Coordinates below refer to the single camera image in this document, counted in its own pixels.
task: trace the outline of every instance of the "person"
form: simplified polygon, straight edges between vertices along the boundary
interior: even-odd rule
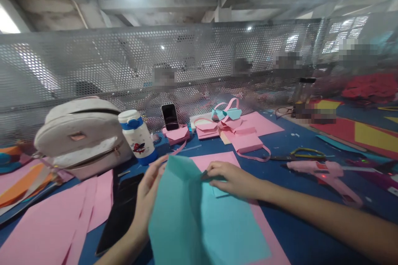
[[[137,192],[136,212],[128,232],[96,265],[132,264],[149,240],[148,224],[159,181],[164,173],[163,156],[149,166]],[[274,204],[330,234],[379,264],[398,264],[398,226],[360,210],[261,180],[233,164],[213,161],[205,178],[223,176],[210,184],[241,198]]]

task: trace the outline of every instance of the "white backpack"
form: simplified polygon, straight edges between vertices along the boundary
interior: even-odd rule
[[[132,150],[118,121],[120,111],[96,96],[51,109],[36,134],[36,149],[80,180],[129,160]]]

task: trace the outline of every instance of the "smartphone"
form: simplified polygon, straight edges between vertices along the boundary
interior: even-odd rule
[[[136,210],[138,184],[143,177],[144,174],[139,174],[120,183],[114,196],[109,218],[95,252],[96,256],[107,252],[126,234],[131,226]]]
[[[180,127],[178,124],[177,111],[175,110],[174,104],[163,105],[162,114],[167,130],[176,130]]]

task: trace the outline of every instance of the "glue gun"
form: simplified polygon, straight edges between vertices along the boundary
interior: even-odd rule
[[[346,205],[362,207],[362,199],[338,178],[344,176],[344,169],[337,162],[326,161],[321,164],[317,161],[291,161],[286,166],[296,172],[312,174],[318,180],[330,185],[342,196]]]

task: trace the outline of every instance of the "water bottle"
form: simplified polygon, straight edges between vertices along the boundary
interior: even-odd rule
[[[140,164],[147,165],[158,158],[152,138],[141,114],[137,110],[128,110],[118,116],[123,135]]]

